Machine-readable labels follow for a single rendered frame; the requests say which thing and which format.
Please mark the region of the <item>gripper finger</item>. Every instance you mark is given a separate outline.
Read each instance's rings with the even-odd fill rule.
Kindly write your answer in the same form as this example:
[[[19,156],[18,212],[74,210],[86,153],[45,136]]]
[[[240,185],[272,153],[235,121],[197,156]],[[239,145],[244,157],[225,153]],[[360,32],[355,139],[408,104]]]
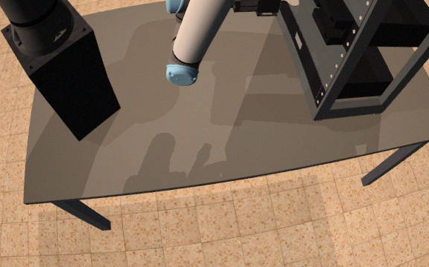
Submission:
[[[287,1],[292,6],[298,6],[299,5],[299,0],[281,0],[281,1]]]

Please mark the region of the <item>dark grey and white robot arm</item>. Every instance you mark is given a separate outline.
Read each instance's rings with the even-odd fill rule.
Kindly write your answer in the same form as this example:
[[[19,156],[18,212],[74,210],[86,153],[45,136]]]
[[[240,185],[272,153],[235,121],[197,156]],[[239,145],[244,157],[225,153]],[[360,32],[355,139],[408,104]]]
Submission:
[[[176,25],[166,78],[179,86],[197,81],[199,65],[235,0],[166,0]],[[74,20],[62,0],[0,0],[13,41],[27,56],[44,56],[70,37]],[[22,44],[23,43],[23,44]]]

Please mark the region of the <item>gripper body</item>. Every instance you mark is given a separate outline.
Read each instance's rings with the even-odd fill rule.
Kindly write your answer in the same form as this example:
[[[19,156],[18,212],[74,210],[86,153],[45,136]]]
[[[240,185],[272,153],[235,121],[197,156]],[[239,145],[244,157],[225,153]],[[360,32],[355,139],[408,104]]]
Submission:
[[[256,12],[257,16],[277,16],[281,0],[235,0],[231,8],[236,12]],[[262,13],[272,13],[265,14]]]

